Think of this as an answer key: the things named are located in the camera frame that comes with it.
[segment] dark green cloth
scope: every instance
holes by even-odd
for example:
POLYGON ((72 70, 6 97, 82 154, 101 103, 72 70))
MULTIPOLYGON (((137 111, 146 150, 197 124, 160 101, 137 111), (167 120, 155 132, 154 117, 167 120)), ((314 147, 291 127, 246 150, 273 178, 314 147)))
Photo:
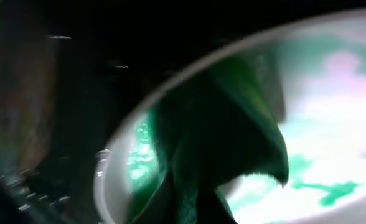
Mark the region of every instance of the dark green cloth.
POLYGON ((219 185, 254 173, 288 181, 284 139, 253 71, 240 58, 223 60, 171 90, 149 118, 173 188, 163 195, 171 198, 169 205, 155 205, 169 208, 163 223, 235 223, 216 193, 219 185))

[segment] bowl rim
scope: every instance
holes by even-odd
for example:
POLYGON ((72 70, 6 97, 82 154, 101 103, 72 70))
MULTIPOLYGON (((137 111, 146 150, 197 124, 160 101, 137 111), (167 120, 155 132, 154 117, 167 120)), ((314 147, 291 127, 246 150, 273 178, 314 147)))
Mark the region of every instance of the bowl rim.
POLYGON ((105 172, 110 164, 110 158, 112 156, 111 146, 119 140, 119 136, 130 130, 132 126, 135 125, 137 120, 143 115, 143 112, 150 109, 150 107, 160 100, 169 90, 177 87, 185 80, 199 74, 203 69, 211 66, 215 62, 231 56, 243 49, 250 49, 260 45, 265 42, 269 42, 277 39, 281 34, 289 34, 292 31, 298 30, 304 27, 311 27, 319 24, 326 24, 328 22, 339 22, 347 19, 365 19, 366 18, 366 8, 354 9, 348 11, 336 11, 321 16, 312 16, 301 21, 290 22, 287 24, 278 25, 266 30, 261 30, 253 34, 249 34, 242 40, 232 42, 219 49, 212 51, 211 53, 204 55, 198 60, 192 62, 188 66, 184 67, 182 70, 176 73, 172 78, 168 79, 166 82, 157 87, 150 95, 145 97, 128 115, 125 117, 121 124, 117 127, 116 131, 111 135, 108 140, 105 150, 107 153, 102 157, 101 161, 97 164, 94 177, 94 188, 93 196, 95 199, 95 206, 100 217, 105 223, 109 224, 124 224, 116 223, 107 209, 105 203, 105 172))

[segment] green fabric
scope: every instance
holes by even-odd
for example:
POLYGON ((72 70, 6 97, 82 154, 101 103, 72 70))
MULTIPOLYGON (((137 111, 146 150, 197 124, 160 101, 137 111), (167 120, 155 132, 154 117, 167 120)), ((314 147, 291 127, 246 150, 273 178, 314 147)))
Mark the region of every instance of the green fabric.
POLYGON ((165 223, 235 223, 215 192, 219 185, 253 173, 288 181, 284 139, 240 58, 221 61, 171 90, 149 117, 160 166, 173 176, 175 215, 165 223), (206 212, 206 206, 218 212, 206 212))

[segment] white bowl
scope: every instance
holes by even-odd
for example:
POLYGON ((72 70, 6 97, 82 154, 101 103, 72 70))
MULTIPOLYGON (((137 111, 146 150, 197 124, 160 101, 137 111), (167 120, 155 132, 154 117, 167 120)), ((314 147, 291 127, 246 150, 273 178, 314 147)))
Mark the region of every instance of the white bowl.
POLYGON ((97 209, 105 223, 126 223, 127 204, 132 197, 126 164, 129 150, 135 145, 134 129, 146 111, 167 90, 199 71, 262 44, 276 46, 273 52, 281 74, 288 116, 280 128, 288 151, 315 161, 301 180, 331 185, 353 179, 361 186, 334 206, 325 205, 324 208, 317 202, 325 195, 314 193, 314 189, 289 187, 271 190, 256 203, 238 206, 238 201, 253 190, 250 189, 253 184, 243 180, 227 198, 232 207, 238 206, 233 209, 237 222, 366 223, 366 76, 362 76, 366 73, 366 69, 362 69, 366 58, 359 56, 359 52, 366 54, 366 9, 307 19, 250 35, 189 65, 148 96, 124 120, 100 159, 94 193, 97 209), (307 50, 311 54, 312 44, 295 45, 296 42, 311 38, 320 40, 323 36, 339 39, 343 44, 339 49, 332 49, 333 52, 322 60, 300 57, 307 50), (320 64, 310 69, 312 65, 308 64, 312 63, 320 64), (342 153, 343 147, 348 153, 342 153))

